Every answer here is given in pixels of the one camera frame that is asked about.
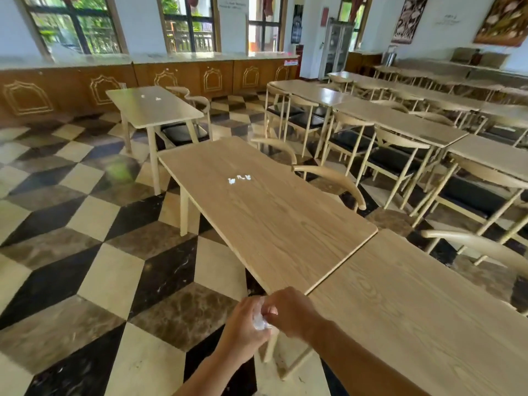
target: window frame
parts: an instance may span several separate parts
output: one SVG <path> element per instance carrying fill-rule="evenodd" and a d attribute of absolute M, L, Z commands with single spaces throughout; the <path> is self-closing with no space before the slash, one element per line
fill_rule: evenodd
<path fill-rule="evenodd" d="M 44 51 L 47 55 L 51 55 L 50 50 L 48 49 L 48 45 L 46 44 L 46 41 L 42 37 L 42 34 L 40 33 L 39 26 L 35 22 L 35 19 L 31 15 L 32 13 L 47 13 L 47 14 L 55 14 L 55 15 L 66 15 L 69 16 L 69 18 L 72 21 L 73 29 L 75 30 L 75 33 L 77 35 L 77 39 L 79 40 L 79 45 L 81 47 L 81 51 L 83 52 L 83 55 L 102 55 L 101 54 L 93 54 L 90 51 L 90 46 L 88 45 L 88 41 L 86 40 L 86 36 L 84 35 L 83 27 L 81 26 L 81 22 L 79 21 L 79 17 L 99 17 L 99 18 L 108 18 L 110 19 L 110 24 L 112 25 L 112 29 L 114 30 L 115 35 L 115 41 L 117 43 L 117 47 L 119 49 L 119 52 L 117 53 L 106 53 L 106 54 L 122 54 L 126 52 L 126 46 L 123 43 L 122 38 L 122 30 L 119 25 L 119 22 L 116 22 L 116 19 L 114 19 L 115 15 L 115 8 L 114 8 L 114 0 L 103 0 L 106 5 L 106 10 L 103 9 L 92 9 L 92 8 L 76 8 L 73 5 L 73 2 L 71 0 L 64 1 L 61 0 L 65 5 L 64 6 L 55 6 L 55 5 L 29 5 L 26 3 L 25 0 L 17 0 L 18 4 L 22 6 L 25 11 L 28 19 L 30 19 L 31 23 L 33 24 L 33 28 L 36 31 L 36 36 L 40 40 L 41 44 L 44 46 L 44 48 L 41 51 Z"/>
<path fill-rule="evenodd" d="M 349 2 L 350 4 L 352 4 L 352 0 L 341 0 L 341 5 L 339 6 L 339 13 L 337 14 L 338 17 L 341 17 L 341 10 L 343 9 L 344 2 Z M 361 17 L 361 22 L 357 29 L 355 28 L 355 25 L 354 25 L 354 29 L 352 31 L 352 37 L 350 40 L 352 41 L 352 39 L 354 38 L 354 33 L 358 34 L 356 37 L 356 42 L 354 44 L 354 50 L 358 47 L 357 45 L 360 44 L 361 40 L 363 39 L 363 32 L 365 30 L 366 20 L 369 16 L 370 6 L 372 5 L 372 0 L 363 0 L 361 5 L 363 6 L 363 16 Z"/>
<path fill-rule="evenodd" d="M 261 53 L 264 51 L 264 40 L 266 38 L 266 27 L 276 27 L 278 28 L 277 32 L 277 50 L 275 52 L 280 52 L 284 48 L 284 32 L 285 32 L 285 25 L 286 25 L 286 19 L 285 19 L 285 11 L 284 11 L 284 5 L 288 0 L 280 0 L 280 11 L 279 11 L 279 22 L 268 22 L 266 20 L 266 16 L 264 15 L 264 8 L 262 8 L 262 20 L 248 20 L 247 21 L 247 27 L 249 28 L 250 25 L 254 26 L 260 26 L 261 27 L 261 35 L 260 35 L 260 50 L 255 51 L 256 53 Z"/>
<path fill-rule="evenodd" d="M 216 10 L 216 0 L 209 0 L 210 3 L 211 3 L 211 16 L 210 17 L 199 17 L 199 16 L 193 16 L 191 14 L 191 6 L 188 2 L 188 0 L 185 0 L 185 12 L 186 14 L 184 15 L 177 15 L 177 14 L 174 14 L 174 13 L 166 13 L 163 11 L 163 3 L 162 3 L 162 0 L 157 0 L 158 1 L 158 6 L 159 6 L 159 15 L 160 15 L 160 18 L 162 19 L 162 31 L 163 31 L 163 38 L 165 39 L 165 47 L 167 48 L 167 52 L 168 53 L 195 53 L 197 52 L 196 51 L 196 43 L 195 43 L 195 40 L 194 40 L 194 28 L 193 28 L 193 23 L 194 22 L 203 22 L 203 23 L 208 23 L 208 24 L 211 24 L 212 28 L 213 28 L 213 31 L 211 32 L 211 38 L 213 40 L 213 51 L 212 52 L 216 52 L 219 47 L 218 47 L 218 39 L 219 39 L 219 36 L 217 37 L 217 34 L 216 34 L 216 28 L 218 26 L 218 11 Z M 176 44 L 174 45 L 175 47 L 175 50 L 173 51 L 172 48 L 171 48 L 171 42 L 167 36 L 167 29 L 166 29 L 166 22 L 167 20 L 172 20 L 172 21 L 179 21 L 179 22 L 186 22 L 187 23 L 187 27 L 188 27 L 188 32 L 189 32 L 189 42 L 191 44 L 191 50 L 190 51 L 178 51 L 176 50 Z"/>

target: person's arm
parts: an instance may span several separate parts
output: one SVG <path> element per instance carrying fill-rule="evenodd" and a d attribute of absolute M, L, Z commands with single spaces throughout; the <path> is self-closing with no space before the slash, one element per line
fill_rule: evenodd
<path fill-rule="evenodd" d="M 270 330 L 257 331 L 253 310 L 260 297 L 243 299 L 228 318 L 214 352 L 204 359 L 173 396 L 220 396 L 229 379 L 270 337 Z"/>
<path fill-rule="evenodd" d="M 333 321 L 321 317 L 310 299 L 292 287 L 268 296 L 262 314 L 287 336 L 310 345 L 350 395 L 427 395 L 351 339 Z"/>

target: tiled floor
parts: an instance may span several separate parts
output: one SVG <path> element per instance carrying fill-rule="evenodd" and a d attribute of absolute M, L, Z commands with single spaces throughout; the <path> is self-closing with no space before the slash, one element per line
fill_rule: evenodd
<path fill-rule="evenodd" d="M 263 99 L 215 100 L 211 138 L 262 135 Z M 155 196 L 146 133 L 134 133 L 131 154 L 119 135 L 115 113 L 0 130 L 3 396 L 171 396 L 212 352 L 237 301 L 263 293 L 197 210 L 190 212 L 190 233 L 179 235 L 177 184 L 160 166 L 163 192 Z M 289 139 L 300 154 L 299 142 Z M 311 152 L 299 161 L 318 164 Z M 328 166 L 344 171 L 334 155 Z M 308 179 L 353 206 L 347 192 Z M 397 208 L 398 195 L 387 210 L 379 207 L 390 188 L 381 175 L 366 178 L 360 190 L 367 210 L 360 213 L 423 248 L 427 241 Z M 413 205 L 420 195 L 417 189 Z M 440 206 L 418 229 L 472 225 Z M 487 235 L 501 231 L 495 225 Z M 517 242 L 508 245 L 526 252 Z M 525 303 L 526 282 L 492 262 L 474 267 L 471 251 L 457 256 L 454 246 L 441 241 L 433 255 L 496 297 Z M 281 337 L 279 365 L 291 363 L 302 348 Z M 317 356 L 287 382 L 276 369 L 255 357 L 224 394 L 345 394 Z"/>

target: floral painting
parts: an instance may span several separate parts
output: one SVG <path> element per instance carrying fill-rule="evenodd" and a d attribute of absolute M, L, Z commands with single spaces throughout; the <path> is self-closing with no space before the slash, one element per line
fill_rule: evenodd
<path fill-rule="evenodd" d="M 528 35 L 528 0 L 495 0 L 474 43 L 519 47 Z"/>
<path fill-rule="evenodd" d="M 405 0 L 392 37 L 393 43 L 411 44 L 427 0 Z"/>

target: window pane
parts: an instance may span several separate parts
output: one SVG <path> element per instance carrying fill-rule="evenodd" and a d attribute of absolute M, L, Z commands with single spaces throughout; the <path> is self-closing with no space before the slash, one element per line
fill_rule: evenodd
<path fill-rule="evenodd" d="M 31 13 L 35 24 L 51 54 L 82 54 L 79 39 L 69 15 Z"/>
<path fill-rule="evenodd" d="M 187 22 L 181 20 L 166 20 L 165 30 L 171 45 L 171 51 L 191 51 L 191 40 L 189 38 L 189 26 Z"/>
<path fill-rule="evenodd" d="M 279 42 L 279 28 L 267 26 L 264 32 L 264 51 L 277 51 Z"/>
<path fill-rule="evenodd" d="M 263 0 L 249 0 L 249 20 L 262 20 Z"/>
<path fill-rule="evenodd" d="M 188 0 L 192 16 L 212 17 L 211 0 Z"/>
<path fill-rule="evenodd" d="M 267 4 L 267 0 L 264 0 L 264 15 L 266 16 L 267 22 L 279 22 L 281 19 L 281 0 L 272 0 L 270 4 Z"/>
<path fill-rule="evenodd" d="M 341 13 L 339 14 L 339 20 L 341 22 L 348 22 L 348 19 L 350 18 L 351 9 L 352 3 L 343 1 L 343 5 L 341 5 Z"/>
<path fill-rule="evenodd" d="M 262 26 L 249 25 L 249 51 L 261 51 Z"/>
<path fill-rule="evenodd" d="M 194 44 L 196 51 L 215 51 L 213 47 L 213 24 L 193 22 Z"/>
<path fill-rule="evenodd" d="M 77 0 L 73 2 L 73 6 L 79 9 L 107 9 L 105 0 Z"/>
<path fill-rule="evenodd" d="M 359 29 L 361 26 L 361 19 L 363 18 L 363 12 L 365 11 L 365 4 L 360 5 L 360 9 L 357 10 L 355 29 Z"/>
<path fill-rule="evenodd" d="M 358 32 L 354 32 L 352 34 L 352 38 L 350 39 L 350 47 L 348 48 L 348 51 L 354 51 L 356 48 L 356 40 L 358 39 Z"/>
<path fill-rule="evenodd" d="M 164 13 L 173 15 L 187 15 L 185 11 L 185 0 L 162 0 Z"/>
<path fill-rule="evenodd" d="M 92 54 L 120 52 L 116 33 L 109 18 L 79 17 L 79 23 Z"/>
<path fill-rule="evenodd" d="M 24 0 L 27 5 L 43 5 L 50 7 L 65 7 L 64 1 L 62 0 Z"/>

